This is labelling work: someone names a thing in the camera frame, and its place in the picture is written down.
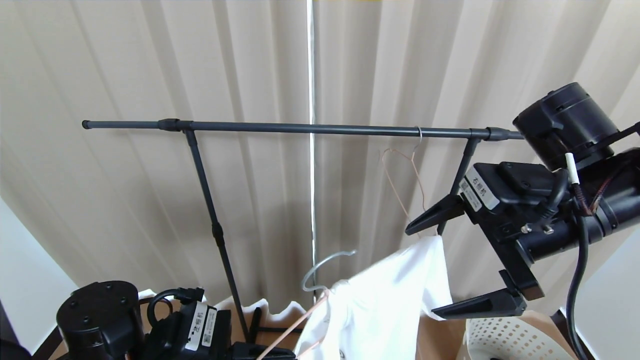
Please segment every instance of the white wall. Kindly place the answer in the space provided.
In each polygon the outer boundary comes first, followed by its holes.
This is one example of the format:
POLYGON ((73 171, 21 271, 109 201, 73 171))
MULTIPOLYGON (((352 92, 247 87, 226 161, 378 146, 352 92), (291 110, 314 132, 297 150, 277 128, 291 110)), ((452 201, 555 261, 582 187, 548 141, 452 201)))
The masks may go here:
POLYGON ((597 359, 637 359, 640 354, 639 256, 640 229, 580 287, 576 328, 597 359))
POLYGON ((0 299, 24 348, 32 354, 38 349, 76 288, 0 199, 0 299))

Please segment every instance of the clothes rack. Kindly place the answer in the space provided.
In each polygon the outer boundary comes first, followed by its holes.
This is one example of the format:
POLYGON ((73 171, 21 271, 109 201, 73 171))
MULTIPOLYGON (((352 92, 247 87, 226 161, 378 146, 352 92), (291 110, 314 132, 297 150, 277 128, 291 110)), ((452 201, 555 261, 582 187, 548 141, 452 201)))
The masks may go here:
MULTIPOLYGON (((199 122, 179 119, 164 119, 159 121, 82 121, 85 129, 159 129, 173 132, 183 132, 191 149, 193 163, 198 174, 200 187, 207 204, 209 218, 211 219, 211 231, 220 252, 222 265, 225 269, 231 296, 240 318, 240 324, 245 341, 255 343, 258 332, 282 332, 284 329, 261 327, 260 319, 262 310, 258 307, 253 312, 251 327, 247 327, 243 316, 240 298, 236 287, 236 280, 231 269, 227 248, 225 246, 222 225, 218 221, 216 208, 213 204, 209 183, 202 157, 198 148, 195 131, 236 131, 255 133, 298 133, 298 134, 336 134, 336 135, 368 135, 368 136, 412 136, 425 138, 464 138, 467 139, 465 150, 458 166, 458 171, 451 186, 451 194, 459 190, 471 157, 476 151, 477 145, 482 141, 503 141, 509 139, 522 139, 517 131, 510 131, 500 127, 486 127, 484 129, 446 129, 434 127, 400 127, 400 126, 353 126, 353 125, 325 125, 325 124, 285 124, 285 123, 258 123, 258 122, 199 122)), ((438 226, 438 234, 442 234, 446 223, 438 226)))

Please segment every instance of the cable connector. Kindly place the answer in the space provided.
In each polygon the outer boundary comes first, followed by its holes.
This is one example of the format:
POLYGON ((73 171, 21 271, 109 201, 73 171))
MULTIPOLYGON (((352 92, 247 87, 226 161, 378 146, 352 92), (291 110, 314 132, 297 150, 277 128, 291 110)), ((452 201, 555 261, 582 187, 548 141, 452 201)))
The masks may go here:
POLYGON ((203 288, 177 288, 176 294, 173 297, 182 304, 190 304, 194 301, 202 301, 203 296, 203 288))
POLYGON ((575 166, 575 159, 573 158, 573 154, 567 152, 564 154, 564 158, 566 159, 566 169, 569 170, 569 181, 571 184, 580 185, 580 178, 578 177, 578 169, 575 166))

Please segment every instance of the white label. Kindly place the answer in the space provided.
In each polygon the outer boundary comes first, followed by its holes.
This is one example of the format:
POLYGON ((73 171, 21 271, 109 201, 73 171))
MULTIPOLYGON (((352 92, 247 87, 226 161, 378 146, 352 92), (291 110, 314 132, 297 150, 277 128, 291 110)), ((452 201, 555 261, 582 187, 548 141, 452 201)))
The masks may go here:
POLYGON ((213 328, 216 326, 216 317, 218 310, 213 307, 209 308, 207 313, 207 322, 204 325, 204 334, 202 334, 202 346, 211 347, 211 340, 213 338, 213 328))
POLYGON ((200 345, 200 337, 202 336, 202 329, 204 328, 205 316, 207 314, 207 308, 205 304, 198 301, 196 304, 196 312, 193 314, 191 320, 191 327, 189 328, 189 338, 187 339, 187 345, 185 349, 196 351, 200 345))
POLYGON ((469 182, 465 178, 460 181, 460 188, 462 189, 462 192, 465 193, 465 197, 474 211, 480 210, 480 208, 482 208, 480 199, 478 199, 478 196, 476 196, 474 191, 471 190, 471 185, 469 185, 469 182))
POLYGON ((491 192, 489 186, 486 185, 486 182, 480 177, 476 168, 471 166, 469 171, 465 175, 469 184, 474 188, 474 191, 480 197, 480 201, 486 206, 487 209, 493 210, 498 204, 500 204, 500 200, 491 192))

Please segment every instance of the white cable tip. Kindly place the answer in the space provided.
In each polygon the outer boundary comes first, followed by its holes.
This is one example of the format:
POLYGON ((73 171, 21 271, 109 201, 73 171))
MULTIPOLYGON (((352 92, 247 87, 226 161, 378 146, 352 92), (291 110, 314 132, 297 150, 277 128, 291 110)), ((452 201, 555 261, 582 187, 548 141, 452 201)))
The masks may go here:
POLYGON ((578 169, 575 167, 575 159, 573 158, 573 154, 567 152, 566 154, 564 154, 564 158, 566 159, 566 169, 569 170, 569 181, 571 181, 571 184, 580 184, 578 169))

